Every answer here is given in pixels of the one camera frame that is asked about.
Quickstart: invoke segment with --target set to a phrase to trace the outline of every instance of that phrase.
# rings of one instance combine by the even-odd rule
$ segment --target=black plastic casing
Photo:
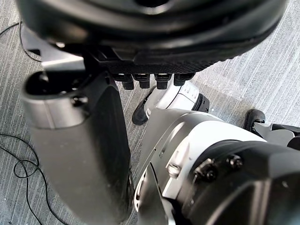
[[[131,212],[130,150],[120,96],[106,72],[68,90],[68,75],[49,83],[38,72],[22,101],[37,154],[61,200],[89,225],[117,225]],[[78,77],[72,74],[70,79]]]
[[[230,165],[233,156],[242,160]],[[196,178],[212,159],[217,177]],[[266,142],[223,141],[197,160],[178,202],[192,225],[294,225],[300,221],[300,152]]]

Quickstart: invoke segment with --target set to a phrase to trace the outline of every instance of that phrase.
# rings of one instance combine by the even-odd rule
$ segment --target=hex bolt
[[[240,169],[243,166],[243,160],[237,155],[229,156],[226,161],[232,169]]]

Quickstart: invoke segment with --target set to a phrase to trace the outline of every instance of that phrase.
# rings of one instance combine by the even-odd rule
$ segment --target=metal bracket
[[[33,34],[26,26],[22,27],[24,48],[29,51],[39,50],[42,57],[42,67],[46,72],[82,72],[85,71],[83,57],[59,50],[63,43],[54,47]]]

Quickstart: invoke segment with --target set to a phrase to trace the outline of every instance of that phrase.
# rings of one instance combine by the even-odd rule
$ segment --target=striped carpet floor
[[[0,0],[0,30],[18,20],[13,0]],[[282,22],[267,40],[242,56],[198,73],[193,82],[210,99],[210,113],[229,123],[241,126],[245,111],[255,107],[265,112],[269,122],[300,126],[299,68],[300,2],[290,0]],[[31,144],[19,90],[26,76],[40,69],[38,63],[23,54],[16,27],[0,37],[0,133],[17,135]],[[120,84],[118,86],[135,169],[146,125],[132,124],[131,115],[148,90],[126,91]],[[0,138],[0,145],[20,158],[34,159],[19,142]],[[26,181],[13,174],[15,163],[0,151],[0,225],[37,225],[26,204]],[[44,225],[60,224],[46,207],[45,188],[38,173],[30,178],[29,199]],[[55,212],[68,224],[82,224],[51,188],[49,199]],[[136,214],[133,214],[126,224],[135,223]]]

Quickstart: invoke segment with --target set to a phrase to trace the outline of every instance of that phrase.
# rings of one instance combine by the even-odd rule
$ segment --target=wire
[[[48,209],[49,211],[51,212],[51,214],[58,220],[60,221],[63,225],[68,225],[66,222],[64,222],[62,219],[59,218],[59,216],[53,211],[53,209],[51,208],[50,204],[49,204],[49,198],[48,198],[48,184],[47,184],[47,181],[46,181],[46,178],[45,178],[45,175],[44,173],[42,172],[42,170],[39,168],[39,159],[38,159],[38,155],[37,153],[35,152],[35,150],[33,149],[33,147],[28,143],[26,142],[25,140],[23,140],[22,138],[19,138],[17,136],[14,136],[14,135],[6,135],[6,134],[0,134],[0,136],[4,136],[4,137],[9,137],[9,138],[14,138],[14,139],[17,139],[21,142],[23,142],[24,144],[27,145],[27,147],[29,147],[29,149],[31,150],[31,152],[34,154],[35,158],[36,158],[36,163],[30,161],[30,160],[26,160],[26,159],[23,159],[23,160],[20,160],[15,154],[11,153],[10,151],[8,151],[7,149],[5,149],[4,147],[0,146],[0,149],[5,151],[7,154],[9,154],[10,156],[12,156],[13,158],[15,158],[18,162],[15,164],[14,166],[14,175],[19,178],[19,179],[26,179],[26,202],[27,202],[27,205],[31,211],[31,213],[33,214],[33,216],[37,219],[38,223],[40,225],[43,225],[42,222],[38,219],[38,217],[36,216],[36,214],[33,212],[32,208],[31,208],[31,205],[30,205],[30,202],[29,202],[29,180],[28,178],[30,176],[32,176],[36,171],[39,171],[43,177],[43,180],[44,180],[44,184],[45,184],[45,191],[46,191],[46,202],[47,202],[47,206],[48,206]],[[27,172],[27,169],[24,165],[24,163],[30,163],[31,165],[33,165],[35,167],[35,170],[34,172],[32,172],[31,174],[28,175],[28,172]],[[16,167],[18,166],[18,164],[21,164],[24,172],[25,172],[25,176],[20,176],[16,173]]]
[[[23,50],[23,51],[25,52],[25,54],[26,54],[29,58],[31,58],[32,60],[34,60],[34,61],[36,61],[36,62],[42,62],[42,61],[40,61],[40,60],[37,60],[37,59],[33,58],[33,57],[32,57],[31,55],[29,55],[29,53],[25,50],[25,48],[24,48],[24,46],[23,46],[23,41],[22,41],[22,38],[21,38],[21,24],[22,24],[22,21],[20,20],[19,22],[14,23],[14,24],[10,25],[9,27],[6,27],[3,31],[0,32],[0,36],[1,36],[2,34],[4,34],[5,32],[7,32],[8,30],[10,30],[11,28],[13,28],[13,27],[19,25],[19,39],[20,39],[20,43],[21,43],[22,50]]]
[[[10,25],[10,26],[7,27],[7,28],[5,28],[3,31],[0,32],[0,36],[1,36],[2,34],[4,34],[6,31],[8,31],[9,29],[11,29],[11,28],[13,28],[13,27],[15,27],[15,26],[17,26],[17,25],[19,25],[18,22],[17,22],[17,23],[14,23],[13,25]]]
[[[23,49],[23,52],[25,52],[25,54],[31,58],[32,60],[36,61],[36,62],[42,62],[41,60],[37,60],[35,58],[33,58],[31,55],[29,55],[29,53],[25,50],[24,46],[23,46],[23,41],[22,41],[22,37],[21,37],[21,28],[22,28],[22,20],[20,20],[19,22],[19,39],[20,39],[20,43],[21,43],[21,47]]]

